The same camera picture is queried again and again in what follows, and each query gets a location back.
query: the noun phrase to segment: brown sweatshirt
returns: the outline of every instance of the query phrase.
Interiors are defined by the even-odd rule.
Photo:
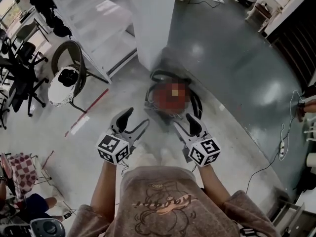
[[[68,237],[240,237],[280,236],[243,192],[220,209],[178,167],[138,167],[125,174],[113,222],[82,205]]]

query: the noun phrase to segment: gray epoxy floor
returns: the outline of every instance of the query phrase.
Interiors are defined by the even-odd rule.
[[[259,26],[244,20],[248,9],[233,0],[224,2],[211,8],[176,1],[169,46],[272,161],[281,124],[288,129],[292,91],[300,92],[300,86],[286,61],[257,33]],[[293,112],[297,100],[294,95]],[[294,119],[288,155],[272,165],[291,197],[308,151],[302,127]]]

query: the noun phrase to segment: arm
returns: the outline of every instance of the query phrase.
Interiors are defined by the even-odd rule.
[[[4,207],[6,200],[6,187],[5,187],[5,181],[0,180],[0,210]]]
[[[211,165],[199,167],[199,172],[204,184],[206,195],[219,207],[223,205],[231,196],[216,176]]]
[[[112,222],[115,214],[115,181],[117,167],[104,161],[101,174],[95,187],[91,207],[97,214]]]

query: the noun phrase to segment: wall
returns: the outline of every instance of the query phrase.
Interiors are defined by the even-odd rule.
[[[283,12],[275,18],[275,20],[266,27],[265,33],[269,35],[272,33],[304,0],[291,0]]]
[[[131,0],[140,63],[152,70],[167,46],[175,0]]]

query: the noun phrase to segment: white cushion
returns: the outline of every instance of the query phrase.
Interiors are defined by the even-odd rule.
[[[49,88],[48,88],[48,99],[50,103],[54,106],[62,106],[64,104],[69,103],[74,98],[74,91],[76,83],[70,87],[65,87],[59,80],[58,77],[60,76],[61,72],[64,69],[74,70],[72,67],[64,67],[62,68],[51,81]]]

